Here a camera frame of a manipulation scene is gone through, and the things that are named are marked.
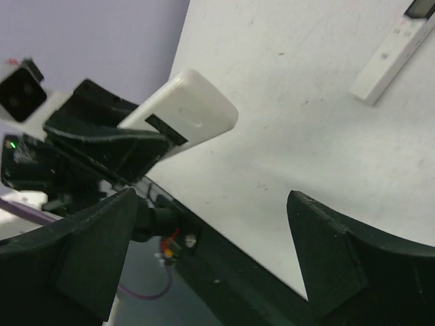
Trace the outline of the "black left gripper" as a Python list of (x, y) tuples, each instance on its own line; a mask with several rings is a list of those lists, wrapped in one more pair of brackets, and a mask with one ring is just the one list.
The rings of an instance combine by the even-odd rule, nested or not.
[(136, 184), (175, 146), (158, 132), (115, 128), (136, 108), (85, 79), (44, 126), (48, 140), (72, 162), (33, 137), (5, 134), (2, 184), (17, 191), (43, 192), (47, 199), (41, 209), (61, 217), (107, 197), (102, 179), (87, 170), (111, 183)]

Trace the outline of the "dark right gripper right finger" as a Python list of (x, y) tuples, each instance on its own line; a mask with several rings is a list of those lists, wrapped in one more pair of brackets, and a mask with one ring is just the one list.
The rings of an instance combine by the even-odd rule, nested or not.
[(434, 247), (338, 213), (299, 191), (287, 214), (320, 325), (433, 325)]

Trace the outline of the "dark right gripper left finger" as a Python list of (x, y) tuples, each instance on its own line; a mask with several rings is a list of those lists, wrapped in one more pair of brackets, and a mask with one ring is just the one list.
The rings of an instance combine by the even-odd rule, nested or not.
[(129, 188), (1, 241), (2, 325), (102, 325), (137, 214)]

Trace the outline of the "white remote with red keypad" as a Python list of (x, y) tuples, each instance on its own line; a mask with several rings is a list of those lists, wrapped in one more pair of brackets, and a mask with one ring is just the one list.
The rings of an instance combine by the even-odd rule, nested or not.
[(210, 81), (194, 69), (179, 72), (119, 124), (120, 129), (155, 131), (151, 117), (182, 136), (165, 159), (232, 130), (237, 108)]

